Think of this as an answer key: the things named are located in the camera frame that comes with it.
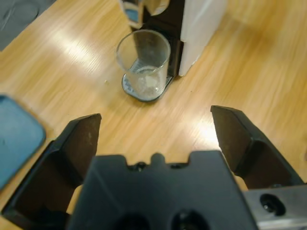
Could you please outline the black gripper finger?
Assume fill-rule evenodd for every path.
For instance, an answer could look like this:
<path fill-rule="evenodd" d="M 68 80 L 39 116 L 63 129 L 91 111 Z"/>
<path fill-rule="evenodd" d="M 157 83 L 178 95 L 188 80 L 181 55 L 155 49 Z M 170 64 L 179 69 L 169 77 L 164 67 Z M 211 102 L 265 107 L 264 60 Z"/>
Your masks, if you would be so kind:
<path fill-rule="evenodd" d="M 23 230 L 63 230 L 75 189 L 96 155 L 101 115 L 71 120 L 45 148 L 1 211 Z"/>
<path fill-rule="evenodd" d="M 242 111 L 213 105 L 211 113 L 229 168 L 248 189 L 304 185 L 278 149 Z"/>

